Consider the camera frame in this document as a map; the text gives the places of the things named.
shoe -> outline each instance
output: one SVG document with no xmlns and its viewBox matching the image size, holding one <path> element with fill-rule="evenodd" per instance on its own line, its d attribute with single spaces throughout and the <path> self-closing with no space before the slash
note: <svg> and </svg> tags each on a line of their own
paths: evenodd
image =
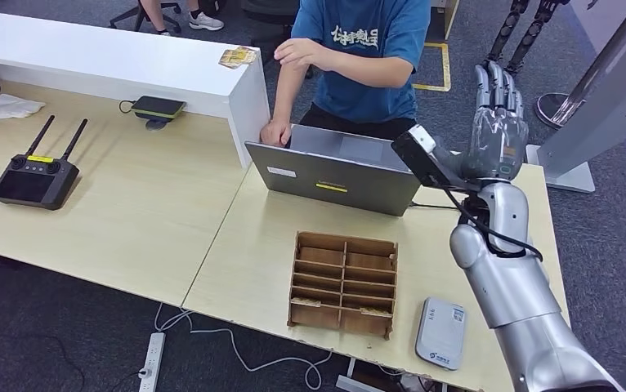
<svg viewBox="0 0 626 392">
<path fill-rule="evenodd" d="M 221 28 L 224 27 L 224 22 L 222 22 L 221 20 L 210 18 L 209 16 L 206 16 L 204 12 L 200 12 L 197 18 L 193 18 L 193 16 L 190 16 L 190 23 L 188 25 L 191 29 L 206 29 L 209 31 L 217 31 L 221 30 Z"/>
</svg>

yellow floor tape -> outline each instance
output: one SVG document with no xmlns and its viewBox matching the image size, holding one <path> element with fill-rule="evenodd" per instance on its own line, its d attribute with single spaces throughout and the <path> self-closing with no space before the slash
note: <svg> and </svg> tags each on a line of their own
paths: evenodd
<svg viewBox="0 0 626 392">
<path fill-rule="evenodd" d="M 448 44 L 447 43 L 433 43 L 425 42 L 424 47 L 437 47 L 440 48 L 440 57 L 443 62 L 443 86 L 428 86 L 426 84 L 413 83 L 412 86 L 418 90 L 429 91 L 450 91 L 450 58 L 448 57 Z"/>
</svg>

silver robotic arm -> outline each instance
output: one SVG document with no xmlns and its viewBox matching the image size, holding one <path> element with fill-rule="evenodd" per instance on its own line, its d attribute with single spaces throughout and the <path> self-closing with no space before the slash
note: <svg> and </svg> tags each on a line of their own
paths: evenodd
<svg viewBox="0 0 626 392">
<path fill-rule="evenodd" d="M 566 324 L 530 244 L 527 197 L 511 183 L 528 134 L 520 93 L 494 62 L 477 66 L 476 76 L 468 152 L 450 153 L 421 126 L 392 147 L 424 186 L 443 189 L 460 208 L 450 250 L 496 333 L 514 390 L 624 391 Z M 458 203 L 451 191 L 467 197 Z"/>
</svg>

wooden divider box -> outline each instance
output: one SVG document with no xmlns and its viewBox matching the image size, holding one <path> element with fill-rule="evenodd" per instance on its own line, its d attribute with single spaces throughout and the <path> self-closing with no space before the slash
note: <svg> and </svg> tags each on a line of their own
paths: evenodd
<svg viewBox="0 0 626 392">
<path fill-rule="evenodd" d="M 390 339 L 396 282 L 396 243 L 298 232 L 288 325 Z"/>
</svg>

laptop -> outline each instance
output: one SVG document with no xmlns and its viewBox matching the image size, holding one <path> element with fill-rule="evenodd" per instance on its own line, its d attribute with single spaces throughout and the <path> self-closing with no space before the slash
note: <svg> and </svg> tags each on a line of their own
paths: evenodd
<svg viewBox="0 0 626 392">
<path fill-rule="evenodd" d="M 245 145 L 270 190 L 402 216 L 420 184 L 390 143 L 294 125 L 289 149 Z"/>
</svg>

